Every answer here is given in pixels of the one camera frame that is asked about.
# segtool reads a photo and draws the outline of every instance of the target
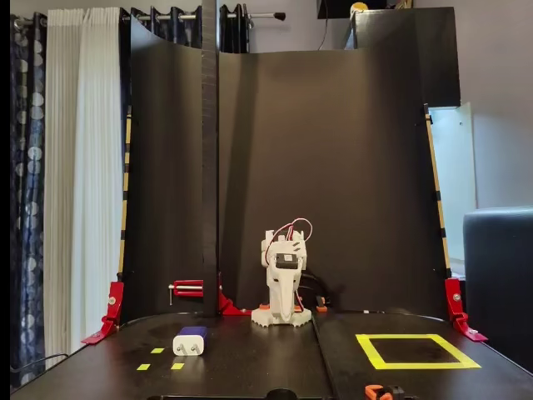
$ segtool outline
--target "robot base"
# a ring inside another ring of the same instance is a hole
[[[311,310],[304,308],[302,312],[294,312],[291,319],[288,322],[285,322],[281,318],[274,317],[270,310],[261,310],[260,308],[257,308],[252,311],[252,321],[264,328],[268,328],[271,325],[288,324],[298,328],[311,321]]]

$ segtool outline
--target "yellow tape square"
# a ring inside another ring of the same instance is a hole
[[[464,354],[457,347],[447,342],[443,337],[435,334],[383,334],[383,335],[356,335],[357,341],[361,344],[366,356],[375,369],[467,369],[481,368],[481,366]],[[385,362],[371,343],[371,339],[430,339],[439,344],[457,362]]]

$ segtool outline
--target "red clip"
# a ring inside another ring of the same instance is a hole
[[[184,298],[203,298],[203,281],[174,281],[174,296]]]
[[[450,321],[453,322],[453,327],[473,342],[484,342],[488,340],[481,333],[468,326],[468,314],[463,311],[459,279],[449,277],[445,280],[445,285],[448,315],[450,316]]]
[[[174,296],[203,298],[203,281],[174,281]],[[252,315],[252,311],[239,310],[233,305],[233,301],[222,293],[222,283],[220,276],[218,279],[218,311],[222,315]]]
[[[102,328],[93,335],[86,337],[82,343],[97,344],[118,330],[120,312],[122,310],[123,282],[111,282],[109,299],[107,301],[107,315],[102,318]]]

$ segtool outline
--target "curtain rod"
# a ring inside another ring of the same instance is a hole
[[[280,21],[285,21],[285,13],[284,12],[260,12],[260,13],[255,13],[255,14],[247,14],[248,15],[248,18],[252,19],[252,18],[275,18],[275,19],[279,19]],[[237,15],[235,13],[229,13],[227,14],[227,17],[228,18],[236,18]],[[161,21],[164,21],[164,20],[168,20],[170,19],[171,16],[170,15],[158,15],[156,16],[156,19],[159,19]],[[182,21],[187,21],[187,20],[192,20],[192,19],[196,19],[196,15],[186,15],[186,14],[182,14],[180,16],[178,16],[179,19],[181,19]],[[140,21],[150,21],[150,16],[149,15],[141,15],[139,18],[138,18]],[[130,20],[130,17],[125,17],[124,20],[127,20],[129,21]],[[46,20],[43,19],[41,21],[41,24],[43,26],[46,27]],[[26,26],[26,25],[33,25],[33,20],[27,20],[27,19],[16,19],[15,20],[15,28],[19,28],[21,26]]]

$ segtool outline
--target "white curtain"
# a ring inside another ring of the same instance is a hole
[[[122,217],[118,21],[118,8],[48,12],[47,355],[71,353],[100,329],[116,279]]]
[[[122,223],[118,8],[83,20],[77,85],[72,229],[71,349],[102,327],[116,280]]]
[[[77,77],[83,10],[48,12],[43,296],[46,354],[71,350],[71,262]],[[50,360],[47,365],[56,362]]]

